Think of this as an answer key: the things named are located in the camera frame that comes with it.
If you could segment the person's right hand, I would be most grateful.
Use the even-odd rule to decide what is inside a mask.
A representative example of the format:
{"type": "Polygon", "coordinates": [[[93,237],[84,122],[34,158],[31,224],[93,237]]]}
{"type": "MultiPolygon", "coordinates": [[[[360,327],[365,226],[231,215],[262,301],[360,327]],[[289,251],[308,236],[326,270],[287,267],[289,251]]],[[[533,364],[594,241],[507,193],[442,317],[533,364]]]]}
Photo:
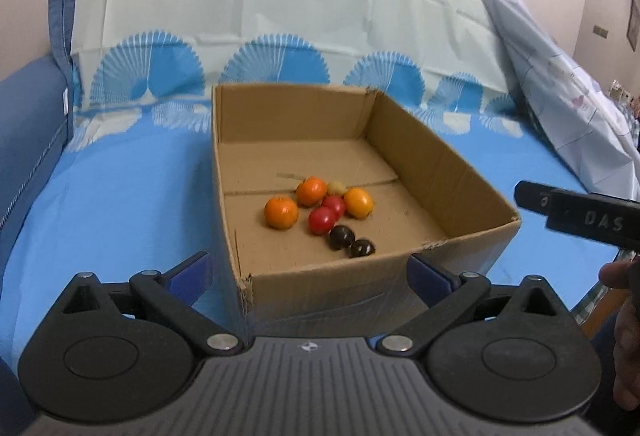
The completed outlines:
{"type": "MultiPolygon", "coordinates": [[[[638,268],[638,259],[608,263],[601,268],[599,279],[609,288],[629,289],[629,269],[638,268]]],[[[639,407],[639,320],[631,299],[626,299],[617,313],[614,338],[613,397],[616,404],[631,411],[639,407]]]]}

